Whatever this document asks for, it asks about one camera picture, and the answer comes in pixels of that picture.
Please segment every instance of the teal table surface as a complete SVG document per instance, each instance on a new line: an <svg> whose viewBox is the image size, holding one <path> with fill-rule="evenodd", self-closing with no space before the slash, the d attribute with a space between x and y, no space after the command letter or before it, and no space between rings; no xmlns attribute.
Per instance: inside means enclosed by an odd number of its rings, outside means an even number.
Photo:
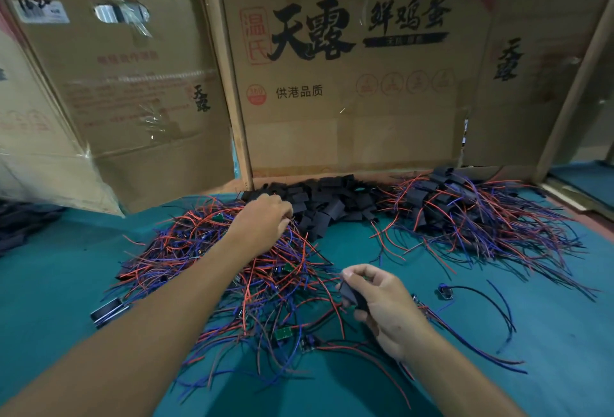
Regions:
<svg viewBox="0 0 614 417"><path fill-rule="evenodd" d="M89 313L99 307L104 290L114 282L119 262L148 242L155 224L182 213L184 202L157 207L126 219L68 210L57 222L34 235L28 244L0 258L0 403L49 367L71 346L93 334ZM435 289L453 282L480 289L499 301L486 280L510 304L518 333L502 357L525 360L528 375L508 372L451 340L491 380L533 416L611 416L614 404L614 252L610 242L578 223L588 254L567 258L575 279L601 289L597 302L581 293L533 275L523 282L497 266L454 265L451 274L423 247L402 265L384 258L382 268L395 273L431 308L445 305ZM328 229L319 249L340 269L371 260L379 253L366 223L341 223ZM495 353L507 337L496 309L479 295L455 291L455 303L442 318L470 343ZM323 336L339 338L330 321ZM217 377L211 389L199 389L181 403L177 386L165 395L156 416L302 416L399 414L440 415L420 387L401 382L412 411L394 385L367 360L332 352L304 354L298 364L301 380L276 386L249 376ZM190 370L202 376L210 367ZM253 370L254 353L235 349L223 369Z"/></svg>

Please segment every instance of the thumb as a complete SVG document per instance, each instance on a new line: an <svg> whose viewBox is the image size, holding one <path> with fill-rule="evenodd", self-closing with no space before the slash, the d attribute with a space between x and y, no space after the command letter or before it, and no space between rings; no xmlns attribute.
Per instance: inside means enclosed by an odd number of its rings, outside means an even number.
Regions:
<svg viewBox="0 0 614 417"><path fill-rule="evenodd" d="M283 220L279 222L279 226L277 227L277 234L279 235L279 237L281 237L281 235L284 234L284 231L286 230L289 224L290 224L290 219L288 218L284 218Z"/></svg>
<svg viewBox="0 0 614 417"><path fill-rule="evenodd" d="M362 276L347 270L343 270L343 279L350 285L351 288L356 289L361 293L367 302L375 302L378 296L378 287L371 284Z"/></svg>

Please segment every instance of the pile of wires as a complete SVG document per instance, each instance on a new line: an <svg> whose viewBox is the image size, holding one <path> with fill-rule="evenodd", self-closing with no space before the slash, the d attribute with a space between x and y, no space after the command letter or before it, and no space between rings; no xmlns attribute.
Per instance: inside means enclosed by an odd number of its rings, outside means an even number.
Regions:
<svg viewBox="0 0 614 417"><path fill-rule="evenodd" d="M202 257L222 238L244 206L242 201L223 203L211 197L172 219L169 228L159 231L141 255L122 264L116 277L119 283L108 296L123 293L126 304L146 297ZM291 222L275 246L252 260L226 289L176 379L185 388L180 399L188 398L197 388L210 388L221 374L245 373L261 380L264 386L304 376L304 372L295 369L298 355L319 349L369 359L394 382L408 403L392 376L391 369L397 368L394 361L390 364L377 348L346 339L346 327L355 328L342 317L341 297L334 289L339 279L332 264ZM334 319L339 327L335 336L340 334L340 340L330 343L315 336L319 328ZM242 345L254 351L256 372L220 369L226 353ZM214 357L208 360L211 368L207 374L192 381L184 378L189 368L211 353Z"/></svg>
<svg viewBox="0 0 614 417"><path fill-rule="evenodd" d="M374 236L381 253L395 261L403 255L389 250L385 238L407 253L416 247L406 248L403 234L409 234L452 273L456 272L447 262L471 268L496 261L524 281L539 273L593 300L597 290L575 281L565 262L565 256L583 253L568 224L571 219L520 196L519 189L527 187L519 181L474 183L451 168L435 169L381 188L386 197L379 203L380 211L393 221L381 231L376 228ZM393 234L396 242L390 229L398 230Z"/></svg>

